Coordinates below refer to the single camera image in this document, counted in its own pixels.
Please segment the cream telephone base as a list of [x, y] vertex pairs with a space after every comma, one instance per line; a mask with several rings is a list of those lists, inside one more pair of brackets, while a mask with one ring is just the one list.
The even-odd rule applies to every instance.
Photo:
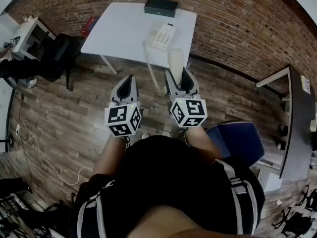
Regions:
[[175, 32], [176, 28], [171, 24], [156, 24], [154, 30], [152, 31], [151, 45], [161, 51], [167, 51]]

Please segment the white paper sheet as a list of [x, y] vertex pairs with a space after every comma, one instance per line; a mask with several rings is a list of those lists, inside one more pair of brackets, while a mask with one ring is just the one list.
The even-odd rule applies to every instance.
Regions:
[[308, 93], [311, 94], [310, 90], [310, 82], [308, 79], [306, 79], [303, 75], [300, 75], [301, 83], [302, 83], [302, 89]]

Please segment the white shelf unit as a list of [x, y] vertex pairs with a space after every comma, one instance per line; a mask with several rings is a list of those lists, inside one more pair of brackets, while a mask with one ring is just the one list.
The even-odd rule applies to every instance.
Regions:
[[20, 37], [18, 43], [12, 49], [12, 53], [17, 56], [19, 59], [24, 59], [27, 57], [28, 59], [38, 60], [35, 56], [29, 53], [27, 50], [31, 47], [30, 44], [27, 44], [29, 38], [32, 35], [35, 27], [38, 26], [40, 29], [44, 31], [46, 34], [48, 32], [48, 36], [54, 40], [56, 38], [55, 34], [49, 30], [40, 20], [39, 17], [29, 16], [27, 21], [22, 23], [18, 30], [15, 32], [14, 37]]

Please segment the red stool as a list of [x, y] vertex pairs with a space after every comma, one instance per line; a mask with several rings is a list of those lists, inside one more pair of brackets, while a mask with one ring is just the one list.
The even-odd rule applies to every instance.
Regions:
[[91, 17], [85, 25], [82, 26], [81, 35], [85, 38], [89, 36], [100, 16]]

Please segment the person's left forearm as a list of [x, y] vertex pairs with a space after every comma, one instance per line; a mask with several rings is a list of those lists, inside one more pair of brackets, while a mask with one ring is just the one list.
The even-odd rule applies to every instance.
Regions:
[[93, 175], [113, 175], [116, 173], [126, 151], [126, 141], [122, 137], [108, 138], [107, 143], [93, 168]]

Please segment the black metal box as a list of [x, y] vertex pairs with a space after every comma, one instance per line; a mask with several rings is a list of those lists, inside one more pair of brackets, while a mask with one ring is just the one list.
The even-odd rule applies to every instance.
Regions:
[[171, 0], [147, 0], [144, 13], [174, 18], [178, 6], [178, 2]]

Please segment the person's right forearm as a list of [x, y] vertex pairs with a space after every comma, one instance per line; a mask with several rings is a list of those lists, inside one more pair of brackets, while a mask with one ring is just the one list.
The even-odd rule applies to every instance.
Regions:
[[185, 134], [190, 146], [194, 148], [201, 159], [209, 165], [223, 158], [222, 153], [201, 125], [188, 128]]

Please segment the blue chair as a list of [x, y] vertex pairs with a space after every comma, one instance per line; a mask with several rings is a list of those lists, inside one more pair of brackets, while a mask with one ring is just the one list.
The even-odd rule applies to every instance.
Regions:
[[247, 166], [252, 166], [264, 154], [264, 145], [256, 125], [245, 120], [231, 120], [213, 125], [207, 135], [224, 157], [238, 156]]

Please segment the white telephone handset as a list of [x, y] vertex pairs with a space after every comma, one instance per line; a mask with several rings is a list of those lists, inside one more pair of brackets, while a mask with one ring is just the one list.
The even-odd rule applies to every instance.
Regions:
[[170, 49], [167, 55], [170, 72], [179, 86], [184, 68], [184, 52], [182, 49]]

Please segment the person's black shirt torso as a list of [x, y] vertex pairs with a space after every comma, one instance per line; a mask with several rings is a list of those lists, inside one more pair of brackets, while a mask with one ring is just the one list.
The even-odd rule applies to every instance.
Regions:
[[156, 206], [180, 210], [208, 231], [250, 235], [265, 197], [244, 161], [212, 164], [183, 142], [161, 135], [128, 147], [112, 175], [81, 184], [69, 218], [70, 238], [127, 238]]

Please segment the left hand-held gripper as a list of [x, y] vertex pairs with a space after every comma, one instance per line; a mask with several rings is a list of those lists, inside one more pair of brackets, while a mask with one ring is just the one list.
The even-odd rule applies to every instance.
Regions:
[[112, 89], [110, 102], [105, 108], [105, 125], [112, 136], [136, 134], [142, 118], [138, 96], [138, 86], [133, 75], [126, 76]]

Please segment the dark desk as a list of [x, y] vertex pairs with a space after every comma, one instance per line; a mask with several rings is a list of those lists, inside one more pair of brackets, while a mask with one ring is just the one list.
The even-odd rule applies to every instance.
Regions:
[[316, 114], [313, 87], [310, 87], [310, 93], [303, 90], [301, 75], [292, 66], [261, 80], [256, 86], [265, 86], [284, 76], [288, 77], [290, 112], [285, 154], [279, 169], [279, 177], [285, 180], [304, 179], [307, 177], [313, 152], [310, 130], [310, 123]]

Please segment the white cardboard box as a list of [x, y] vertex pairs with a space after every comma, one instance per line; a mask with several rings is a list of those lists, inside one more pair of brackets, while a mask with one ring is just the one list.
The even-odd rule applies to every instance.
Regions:
[[262, 171], [259, 172], [258, 180], [264, 192], [279, 190], [283, 182], [279, 175]]

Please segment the white table leg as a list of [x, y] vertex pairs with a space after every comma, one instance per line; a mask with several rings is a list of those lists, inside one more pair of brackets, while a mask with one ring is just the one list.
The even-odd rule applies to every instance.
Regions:
[[108, 59], [103, 56], [103, 55], [100, 55], [101, 59], [106, 63], [106, 65], [109, 67], [109, 69], [116, 75], [117, 74], [117, 71], [113, 68], [113, 66], [111, 65], [111, 63], [108, 61]]

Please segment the black tripod stands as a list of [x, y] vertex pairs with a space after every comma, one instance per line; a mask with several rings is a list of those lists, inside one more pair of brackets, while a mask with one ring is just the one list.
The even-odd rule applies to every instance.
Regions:
[[[317, 213], [317, 189], [313, 189], [309, 193], [310, 186], [306, 185], [306, 191], [301, 191], [303, 195], [302, 200], [295, 206], [303, 206], [305, 204], [305, 210]], [[281, 210], [282, 219], [276, 223], [271, 224], [275, 230], [283, 227], [281, 233], [285, 238], [299, 238], [301, 235], [305, 235], [312, 227], [313, 222], [317, 220], [317, 217], [304, 216], [303, 213], [294, 212], [290, 215], [292, 207], [288, 207], [287, 213]]]

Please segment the black office chair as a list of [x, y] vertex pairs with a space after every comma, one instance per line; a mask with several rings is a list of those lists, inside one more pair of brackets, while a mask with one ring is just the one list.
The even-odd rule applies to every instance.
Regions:
[[49, 82], [60, 79], [63, 73], [66, 74], [66, 89], [72, 91], [70, 74], [80, 55], [81, 43], [72, 36], [60, 33], [44, 48], [40, 59], [42, 66], [40, 76]]

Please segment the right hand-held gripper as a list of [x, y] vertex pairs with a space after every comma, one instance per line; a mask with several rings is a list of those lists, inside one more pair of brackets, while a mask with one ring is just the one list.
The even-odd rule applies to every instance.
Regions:
[[167, 92], [171, 96], [170, 113], [178, 127], [200, 126], [208, 117], [208, 113], [206, 101], [198, 93], [199, 84], [194, 75], [187, 68], [183, 68], [181, 89], [170, 70], [165, 70], [164, 78]]

